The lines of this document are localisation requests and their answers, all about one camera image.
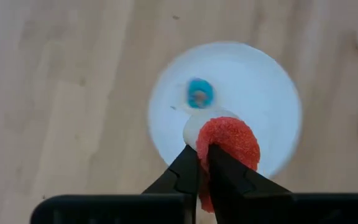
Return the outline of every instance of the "white marshmallow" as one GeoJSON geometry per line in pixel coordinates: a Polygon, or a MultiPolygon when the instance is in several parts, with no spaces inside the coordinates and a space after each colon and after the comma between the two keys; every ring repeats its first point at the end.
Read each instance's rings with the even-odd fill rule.
{"type": "Polygon", "coordinates": [[[186,122],[185,128],[183,129],[183,139],[185,140],[185,143],[191,146],[194,150],[197,150],[196,141],[198,139],[200,129],[210,119],[220,118],[222,116],[239,119],[237,115],[224,109],[205,110],[202,113],[192,115],[186,122]]]}

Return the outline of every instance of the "red sugar-coated candy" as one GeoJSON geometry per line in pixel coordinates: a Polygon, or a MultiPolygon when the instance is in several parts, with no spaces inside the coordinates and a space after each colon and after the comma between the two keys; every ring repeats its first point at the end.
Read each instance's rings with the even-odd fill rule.
{"type": "Polygon", "coordinates": [[[200,189],[201,208],[207,212],[214,212],[208,189],[209,164],[207,160],[208,148],[217,144],[252,170],[257,170],[260,159],[258,142],[252,130],[245,122],[230,117],[212,118],[200,129],[196,141],[197,155],[201,167],[206,173],[200,189]]]}

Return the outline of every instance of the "blue gummy ring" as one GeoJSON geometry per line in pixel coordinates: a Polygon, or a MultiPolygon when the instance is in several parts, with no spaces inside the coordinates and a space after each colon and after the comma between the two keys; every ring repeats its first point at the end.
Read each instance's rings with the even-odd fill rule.
{"type": "Polygon", "coordinates": [[[214,90],[211,84],[206,80],[195,78],[191,80],[187,88],[187,103],[191,108],[204,109],[212,105],[214,100],[214,90]],[[203,92],[205,99],[199,103],[197,102],[196,93],[203,92]]]}

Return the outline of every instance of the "wood grain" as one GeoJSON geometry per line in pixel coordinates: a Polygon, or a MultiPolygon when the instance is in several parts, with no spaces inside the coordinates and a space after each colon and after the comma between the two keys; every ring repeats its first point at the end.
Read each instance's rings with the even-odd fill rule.
{"type": "Polygon", "coordinates": [[[152,87],[219,40],[263,50],[298,88],[299,147],[274,181],[358,192],[357,31],[353,0],[0,0],[0,223],[58,194],[144,190],[166,168],[147,133],[152,87]]]}

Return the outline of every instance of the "white bowl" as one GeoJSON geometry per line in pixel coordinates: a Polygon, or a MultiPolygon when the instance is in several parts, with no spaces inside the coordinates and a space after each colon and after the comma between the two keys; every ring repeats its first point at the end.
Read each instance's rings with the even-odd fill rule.
{"type": "Polygon", "coordinates": [[[216,107],[232,111],[254,132],[260,146],[258,173],[276,174],[291,158],[301,129],[301,103],[286,71],[267,54],[238,42],[200,45],[179,55],[155,84],[149,132],[170,165],[185,147],[192,114],[184,100],[188,80],[202,78],[216,90],[216,107]]]}

